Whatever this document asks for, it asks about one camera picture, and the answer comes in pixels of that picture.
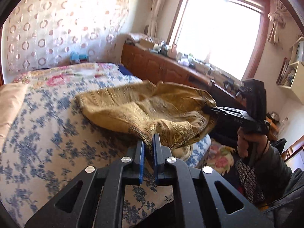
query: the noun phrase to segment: metal screw head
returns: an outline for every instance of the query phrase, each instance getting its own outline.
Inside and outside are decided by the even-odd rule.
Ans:
[[[124,163],[129,163],[129,162],[131,161],[131,158],[125,156],[125,157],[122,157],[122,158],[121,158],[121,161],[124,162]]]
[[[211,174],[213,172],[213,169],[210,166],[204,166],[202,170],[207,174]]]
[[[176,158],[175,157],[168,157],[167,162],[173,164],[173,163],[176,162]]]
[[[88,166],[88,167],[86,167],[86,173],[92,173],[92,172],[94,172],[95,171],[95,167],[94,166]]]

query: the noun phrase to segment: white wall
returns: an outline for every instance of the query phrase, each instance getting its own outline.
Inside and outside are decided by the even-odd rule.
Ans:
[[[159,15],[157,37],[167,40],[169,31],[177,10],[179,0],[166,0],[165,6]],[[271,11],[274,11],[274,4],[271,3]],[[269,23],[268,34],[272,28]],[[300,29],[292,17],[286,18],[286,27],[281,32],[283,48],[273,46],[266,42],[264,52],[261,57],[259,67],[254,76],[255,79],[261,80],[265,84],[267,91],[267,111],[279,112],[286,102],[287,97],[276,85],[277,77],[280,73],[281,66],[285,57],[290,57],[289,48],[297,40]]]
[[[129,15],[120,30],[120,35],[117,37],[115,52],[116,59],[118,59],[118,61],[120,61],[124,42],[127,38],[125,33],[143,33],[146,26],[147,17],[151,11],[151,6],[152,0],[129,0]]]
[[[274,11],[274,4],[271,3],[271,11]],[[271,31],[272,23],[269,23],[268,35]],[[282,48],[266,42],[264,51],[255,73],[254,78],[264,82],[267,92],[267,111],[280,112],[286,102],[286,95],[277,86],[276,81],[280,74],[285,57],[290,59],[290,48],[301,34],[299,27],[291,16],[286,17],[286,26],[281,30]]]
[[[285,102],[279,113],[280,120],[288,117],[288,126],[285,127],[279,139],[285,138],[284,151],[304,135],[304,105],[290,98]]]

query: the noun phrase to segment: dark jacket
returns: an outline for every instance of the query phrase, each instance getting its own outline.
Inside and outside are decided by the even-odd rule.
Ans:
[[[273,221],[274,227],[301,227],[304,216],[303,171],[297,169],[292,173],[282,160],[279,151],[270,146],[261,160],[256,163],[255,173],[267,203],[280,199],[273,202],[265,211],[265,215]]]

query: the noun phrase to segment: beige curtain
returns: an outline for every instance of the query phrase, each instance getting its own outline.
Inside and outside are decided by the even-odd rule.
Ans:
[[[273,2],[275,4],[276,11],[268,14],[268,17],[273,24],[267,40],[273,45],[279,45],[280,30],[285,27],[284,14],[286,14],[288,11],[285,6],[280,2],[280,0],[273,0]]]
[[[162,10],[165,0],[153,0],[151,12],[148,18],[148,36],[155,37],[157,30],[157,17]]]

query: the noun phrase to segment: pillow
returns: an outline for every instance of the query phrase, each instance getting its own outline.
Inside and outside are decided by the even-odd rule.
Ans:
[[[0,87],[0,153],[6,136],[22,107],[28,84],[10,83]]]

